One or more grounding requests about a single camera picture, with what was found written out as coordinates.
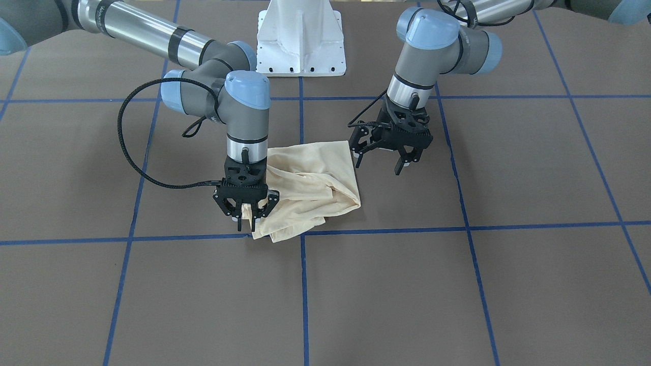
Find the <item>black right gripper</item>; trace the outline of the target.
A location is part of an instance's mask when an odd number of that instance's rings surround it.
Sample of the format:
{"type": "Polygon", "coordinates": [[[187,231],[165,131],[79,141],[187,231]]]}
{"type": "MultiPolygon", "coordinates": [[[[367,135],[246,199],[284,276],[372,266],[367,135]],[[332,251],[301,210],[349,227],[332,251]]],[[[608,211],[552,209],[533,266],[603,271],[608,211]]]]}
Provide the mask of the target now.
{"type": "Polygon", "coordinates": [[[219,208],[236,222],[242,232],[242,205],[249,204],[251,232],[256,231],[259,218],[267,217],[280,200],[276,190],[265,183],[267,159],[254,163],[240,163],[228,157],[225,178],[219,181],[213,198],[219,208]]]}

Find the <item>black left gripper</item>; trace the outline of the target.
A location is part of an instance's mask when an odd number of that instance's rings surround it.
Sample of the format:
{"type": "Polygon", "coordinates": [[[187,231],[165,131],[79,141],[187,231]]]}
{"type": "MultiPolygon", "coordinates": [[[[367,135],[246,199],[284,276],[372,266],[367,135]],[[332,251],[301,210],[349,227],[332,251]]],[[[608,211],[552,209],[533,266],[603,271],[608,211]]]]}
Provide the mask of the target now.
{"type": "Polygon", "coordinates": [[[363,156],[367,152],[376,148],[397,150],[400,158],[394,174],[398,176],[405,166],[411,162],[418,162],[423,150],[432,143],[433,136],[428,129],[430,118],[425,107],[417,107],[420,97],[413,94],[408,107],[398,106],[385,97],[376,121],[357,121],[357,118],[372,107],[380,97],[382,94],[348,123],[349,127],[355,128],[348,140],[349,150],[354,153],[356,159],[355,169],[360,168],[363,156]]]}

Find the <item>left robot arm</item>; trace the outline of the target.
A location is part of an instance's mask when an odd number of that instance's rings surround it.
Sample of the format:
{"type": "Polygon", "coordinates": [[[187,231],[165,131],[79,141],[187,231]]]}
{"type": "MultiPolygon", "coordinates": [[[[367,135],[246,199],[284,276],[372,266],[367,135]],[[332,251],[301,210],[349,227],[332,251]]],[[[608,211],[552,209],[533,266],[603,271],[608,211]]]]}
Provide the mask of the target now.
{"type": "Polygon", "coordinates": [[[358,116],[349,150],[360,167],[374,149],[397,151],[395,174],[421,159],[433,137],[426,103],[439,76],[483,74],[497,67],[502,56],[498,35],[487,30],[511,22],[531,10],[561,8],[631,25],[649,18],[649,1],[451,1],[439,8],[411,7],[397,21],[397,36],[404,46],[375,121],[358,116]]]}

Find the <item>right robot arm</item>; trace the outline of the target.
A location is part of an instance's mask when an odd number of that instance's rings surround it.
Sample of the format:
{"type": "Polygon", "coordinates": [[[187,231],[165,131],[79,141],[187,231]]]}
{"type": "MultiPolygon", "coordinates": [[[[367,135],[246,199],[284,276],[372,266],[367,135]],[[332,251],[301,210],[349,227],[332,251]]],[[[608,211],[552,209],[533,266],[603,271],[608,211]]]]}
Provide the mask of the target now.
{"type": "MultiPolygon", "coordinates": [[[[181,1],[179,23],[209,37],[249,40],[257,9],[237,2],[181,1]]],[[[2,56],[2,242],[127,236],[231,234],[235,222],[214,188],[169,190],[144,181],[126,161],[116,129],[123,98],[172,69],[160,56],[104,35],[73,30],[2,56]]],[[[135,163],[168,185],[223,176],[225,126],[157,102],[158,85],[124,113],[135,163]]]]}

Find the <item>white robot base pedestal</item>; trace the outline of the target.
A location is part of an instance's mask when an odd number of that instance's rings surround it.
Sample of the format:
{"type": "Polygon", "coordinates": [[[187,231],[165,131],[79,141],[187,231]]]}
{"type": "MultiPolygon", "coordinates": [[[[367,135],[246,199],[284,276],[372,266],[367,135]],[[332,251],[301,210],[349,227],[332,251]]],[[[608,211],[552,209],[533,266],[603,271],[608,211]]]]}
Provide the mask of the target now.
{"type": "Polygon", "coordinates": [[[271,1],[258,14],[257,72],[330,77],[346,72],[341,14],[328,1],[271,1]]]}

